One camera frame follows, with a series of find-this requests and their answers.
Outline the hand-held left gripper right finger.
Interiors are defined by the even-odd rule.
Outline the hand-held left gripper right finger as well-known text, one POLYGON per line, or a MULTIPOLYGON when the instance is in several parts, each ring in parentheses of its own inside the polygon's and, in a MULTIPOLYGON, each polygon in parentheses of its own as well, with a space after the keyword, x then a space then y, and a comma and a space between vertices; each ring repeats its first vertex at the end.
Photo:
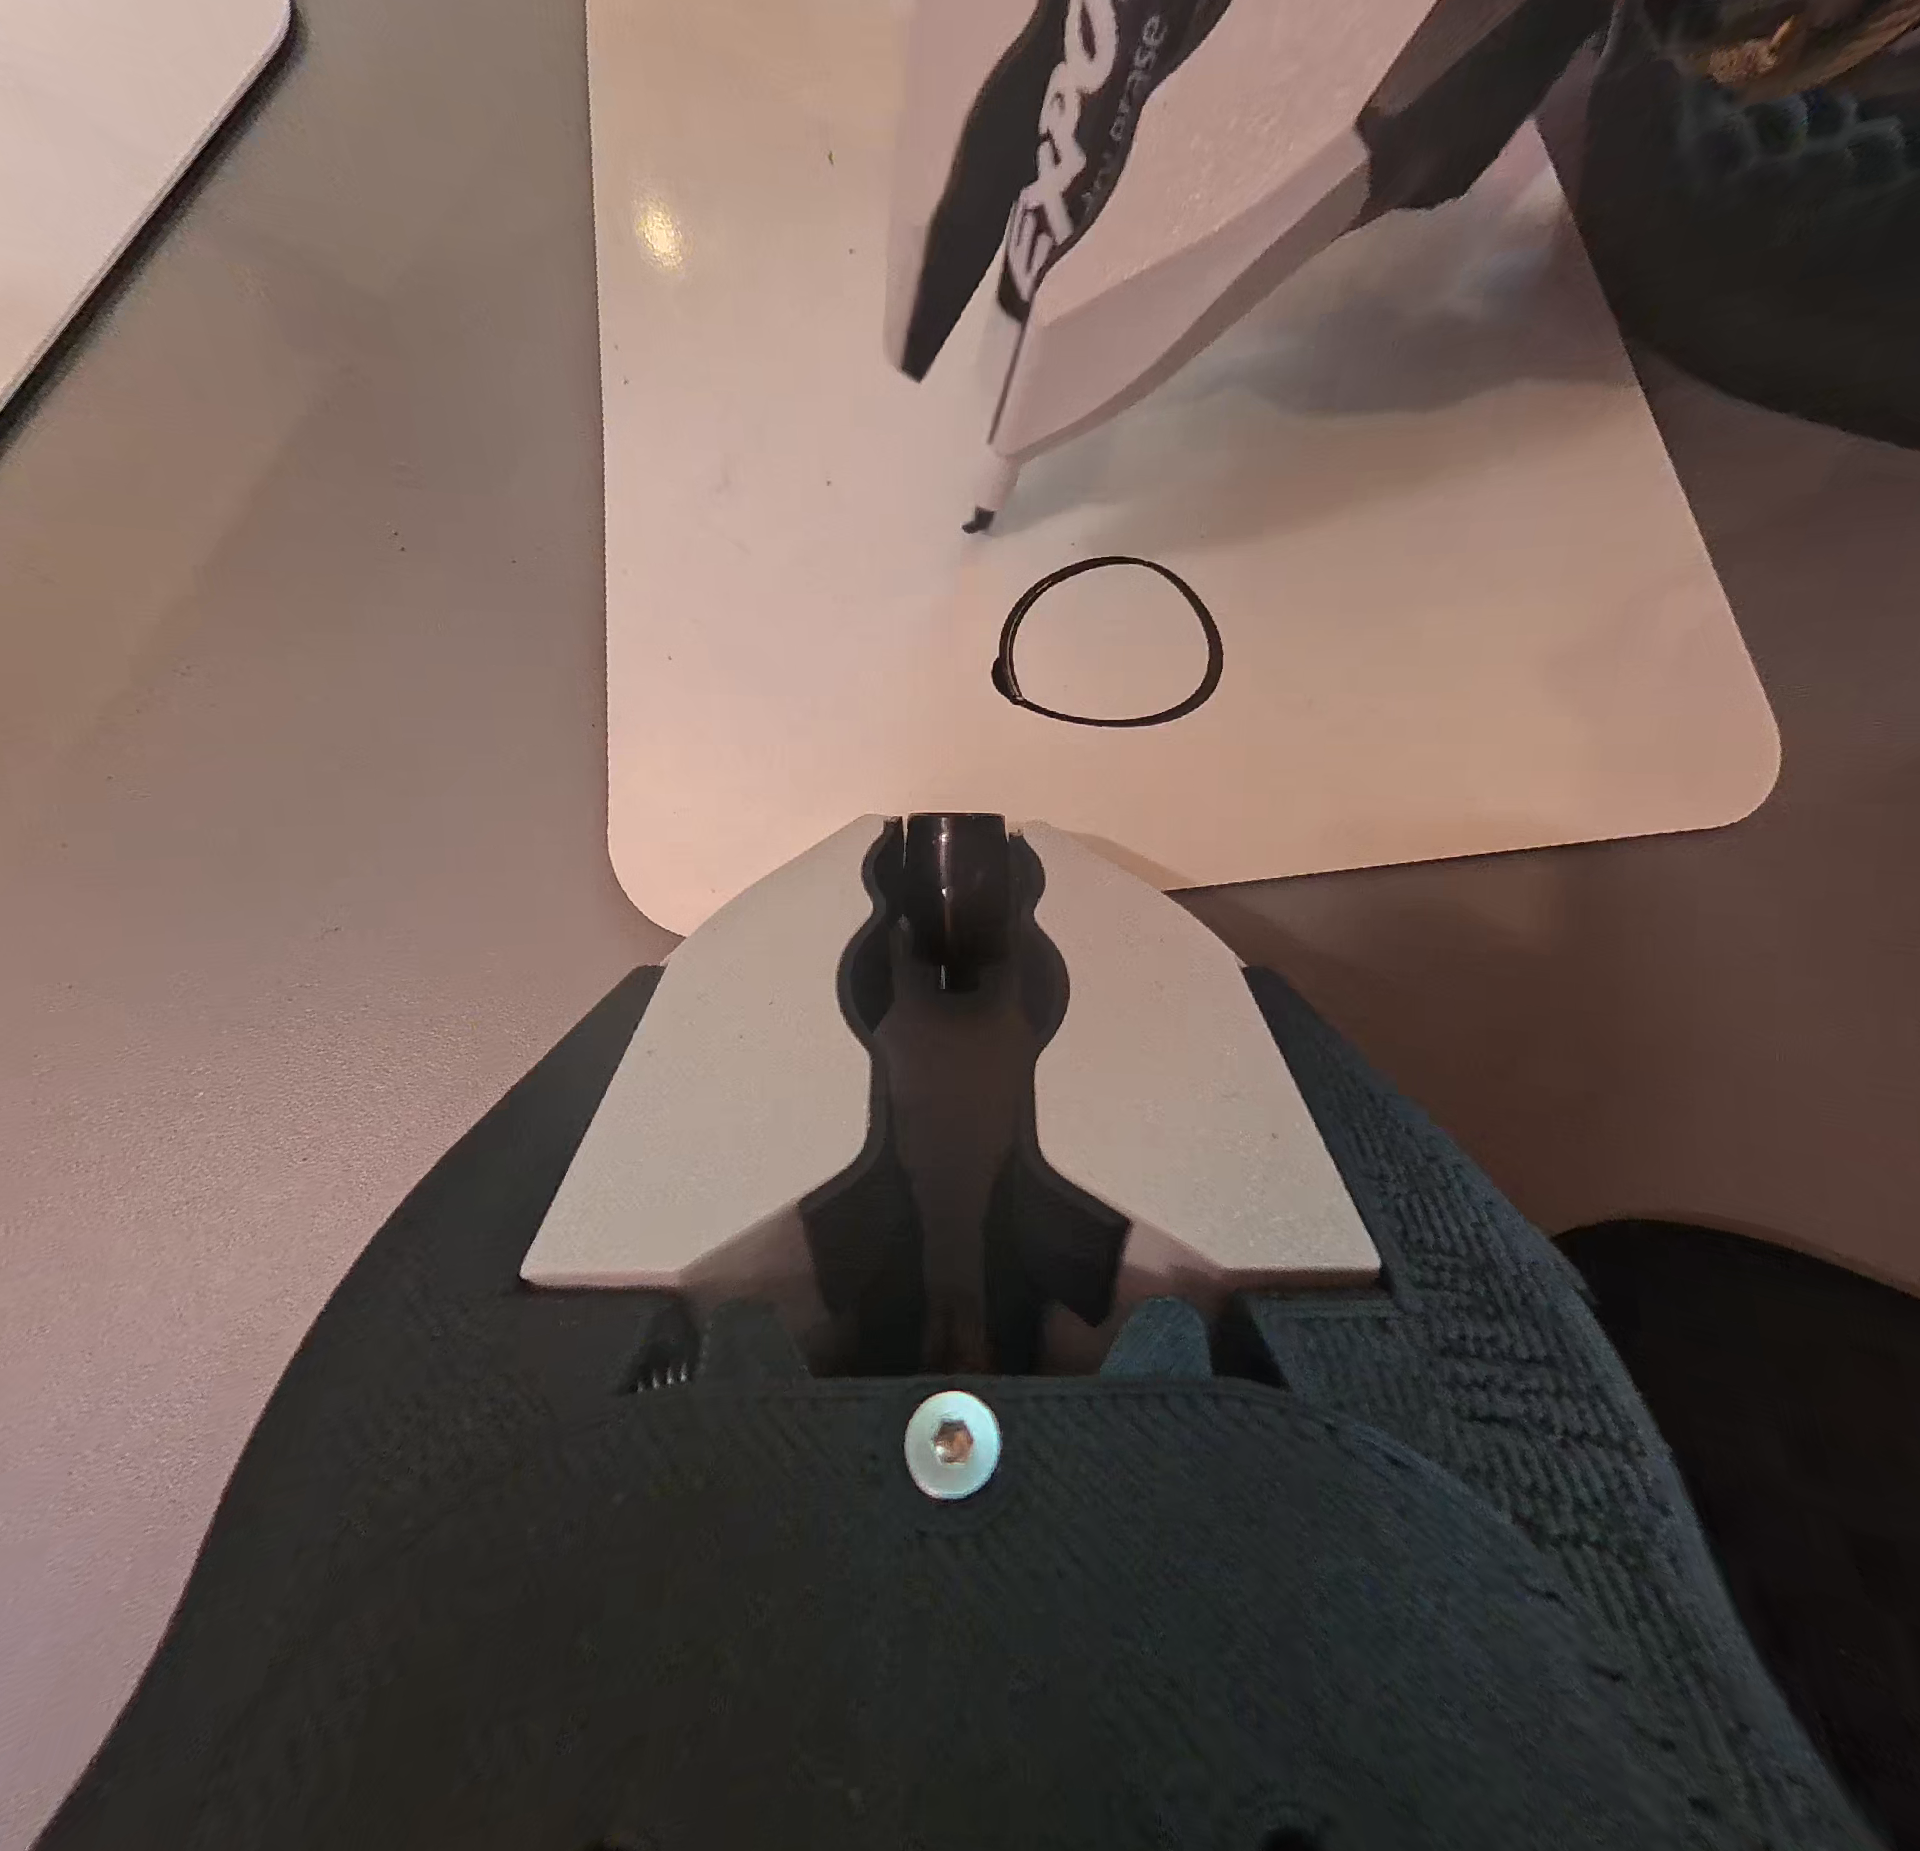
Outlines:
POLYGON ((1035 1060, 983 1220, 996 1363, 1094 1363, 1140 1303, 1214 1327, 1245 1293, 1384 1287, 1250 982, 1187 908, 1083 838, 1010 840, 1035 1060))

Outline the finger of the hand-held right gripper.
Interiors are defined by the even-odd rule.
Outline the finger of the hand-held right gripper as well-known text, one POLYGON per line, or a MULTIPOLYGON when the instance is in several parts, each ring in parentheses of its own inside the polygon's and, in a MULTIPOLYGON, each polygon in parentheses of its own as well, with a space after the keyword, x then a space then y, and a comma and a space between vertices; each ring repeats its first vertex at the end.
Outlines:
POLYGON ((996 454, 1107 424, 1342 236, 1462 198, 1607 0, 1231 0, 1036 286, 996 454))
POLYGON ((912 0, 887 216, 884 350, 915 380, 995 268, 1036 158, 1045 0, 912 0))

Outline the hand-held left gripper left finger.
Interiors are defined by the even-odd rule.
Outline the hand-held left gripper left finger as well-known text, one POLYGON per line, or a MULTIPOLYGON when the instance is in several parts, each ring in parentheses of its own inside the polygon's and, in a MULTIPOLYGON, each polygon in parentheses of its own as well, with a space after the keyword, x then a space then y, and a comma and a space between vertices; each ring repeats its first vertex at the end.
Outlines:
POLYGON ((816 1369, 919 1369, 931 1293, 878 1026, 904 826, 861 816, 668 956, 521 1279, 777 1309, 816 1369))

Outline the black dry erase marker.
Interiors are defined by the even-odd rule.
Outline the black dry erase marker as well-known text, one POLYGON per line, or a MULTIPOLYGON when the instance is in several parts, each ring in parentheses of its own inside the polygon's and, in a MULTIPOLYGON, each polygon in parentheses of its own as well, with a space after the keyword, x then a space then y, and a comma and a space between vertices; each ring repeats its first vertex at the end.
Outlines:
POLYGON ((1003 448, 1007 408, 1045 278, 1112 198, 1149 100, 1213 34, 1232 0, 1045 0, 1035 160, 1012 200, 999 260, 996 364, 987 468, 967 534, 995 528, 1020 468, 1003 448))

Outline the black marker cap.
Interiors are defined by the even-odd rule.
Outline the black marker cap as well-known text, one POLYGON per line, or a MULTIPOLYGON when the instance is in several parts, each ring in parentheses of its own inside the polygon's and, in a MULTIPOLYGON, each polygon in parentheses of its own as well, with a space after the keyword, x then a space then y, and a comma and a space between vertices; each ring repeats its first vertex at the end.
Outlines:
POLYGON ((1007 956, 1012 856, 996 812, 915 812, 904 822, 901 920, 944 994, 969 994, 1007 956))

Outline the white whiteboard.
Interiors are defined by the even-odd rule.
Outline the white whiteboard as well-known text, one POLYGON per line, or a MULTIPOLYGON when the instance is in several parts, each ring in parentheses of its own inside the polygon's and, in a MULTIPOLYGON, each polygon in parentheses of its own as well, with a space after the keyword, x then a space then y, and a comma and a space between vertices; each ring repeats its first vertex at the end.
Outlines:
POLYGON ((4 402, 290 28, 292 0, 2 0, 4 402))
POLYGON ((992 530, 987 282, 884 352, 912 0, 587 0, 608 850, 700 928, 864 814, 1160 888, 1712 830, 1781 734, 1524 126, 1335 242, 992 530))

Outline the person's dark clothing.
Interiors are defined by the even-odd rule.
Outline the person's dark clothing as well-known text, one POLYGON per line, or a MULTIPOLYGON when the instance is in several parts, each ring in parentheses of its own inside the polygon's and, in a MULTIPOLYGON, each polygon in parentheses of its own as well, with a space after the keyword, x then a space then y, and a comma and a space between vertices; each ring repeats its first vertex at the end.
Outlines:
POLYGON ((1767 1669, 1888 1845, 1918 1845, 1918 1303, 1668 1222, 1558 1238, 1767 1669))

